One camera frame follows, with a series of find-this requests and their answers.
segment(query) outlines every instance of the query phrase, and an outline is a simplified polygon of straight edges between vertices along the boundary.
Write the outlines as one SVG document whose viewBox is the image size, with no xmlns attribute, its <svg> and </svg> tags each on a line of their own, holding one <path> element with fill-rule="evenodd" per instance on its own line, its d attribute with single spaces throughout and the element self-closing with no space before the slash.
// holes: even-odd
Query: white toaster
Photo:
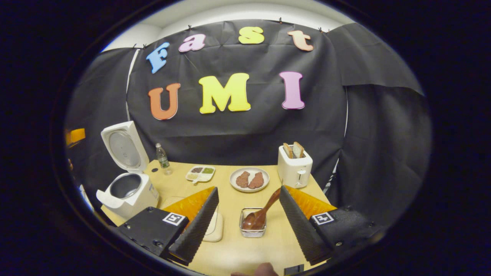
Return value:
<svg viewBox="0 0 491 276">
<path fill-rule="evenodd" d="M 283 185 L 293 188 L 307 186 L 311 169 L 312 158 L 306 151 L 303 151 L 303 157 L 291 159 L 286 155 L 283 146 L 278 148 L 278 175 Z"/>
</svg>

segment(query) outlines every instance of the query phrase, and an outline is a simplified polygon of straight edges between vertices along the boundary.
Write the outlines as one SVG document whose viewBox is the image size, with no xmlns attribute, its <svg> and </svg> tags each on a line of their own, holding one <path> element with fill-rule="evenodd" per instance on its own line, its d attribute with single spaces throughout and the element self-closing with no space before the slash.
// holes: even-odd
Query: open lid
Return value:
<svg viewBox="0 0 491 276">
<path fill-rule="evenodd" d="M 104 145 L 114 162 L 122 169 L 142 173 L 149 163 L 135 123 L 128 121 L 104 128 L 101 131 Z"/>
</svg>

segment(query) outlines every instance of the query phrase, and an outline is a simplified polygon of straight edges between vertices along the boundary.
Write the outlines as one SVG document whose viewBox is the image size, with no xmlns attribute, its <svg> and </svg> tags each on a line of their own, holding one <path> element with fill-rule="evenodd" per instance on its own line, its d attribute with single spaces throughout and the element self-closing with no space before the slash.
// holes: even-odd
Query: water bottle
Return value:
<svg viewBox="0 0 491 276">
<path fill-rule="evenodd" d="M 169 160 L 167 159 L 167 154 L 165 154 L 164 149 L 160 146 L 160 143 L 155 144 L 157 148 L 157 160 L 159 160 L 160 167 L 164 169 L 164 174 L 172 174 L 172 169 L 169 165 Z"/>
</svg>

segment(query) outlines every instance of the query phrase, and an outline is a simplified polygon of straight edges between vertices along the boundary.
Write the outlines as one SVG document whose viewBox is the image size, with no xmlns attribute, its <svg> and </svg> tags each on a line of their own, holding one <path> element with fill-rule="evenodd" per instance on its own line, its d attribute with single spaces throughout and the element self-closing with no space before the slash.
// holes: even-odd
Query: hand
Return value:
<svg viewBox="0 0 491 276">
<path fill-rule="evenodd" d="M 250 276 L 241 272 L 233 272 L 230 276 Z M 254 276 L 278 276 L 274 272 L 273 265 L 271 263 L 262 263 L 254 271 Z"/>
</svg>

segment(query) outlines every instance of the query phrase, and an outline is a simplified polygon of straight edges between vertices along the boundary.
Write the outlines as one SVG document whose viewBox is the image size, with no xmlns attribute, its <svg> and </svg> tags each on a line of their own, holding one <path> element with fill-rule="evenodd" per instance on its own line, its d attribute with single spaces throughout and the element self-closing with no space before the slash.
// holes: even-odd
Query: bread slice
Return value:
<svg viewBox="0 0 491 276">
<path fill-rule="evenodd" d="M 287 143 L 283 143 L 283 149 L 285 150 L 288 158 L 292 159 L 293 158 L 292 148 L 290 148 L 290 146 Z"/>
<path fill-rule="evenodd" d="M 302 158 L 303 157 L 303 147 L 298 143 L 294 142 L 293 143 L 293 156 L 295 158 Z"/>
</svg>

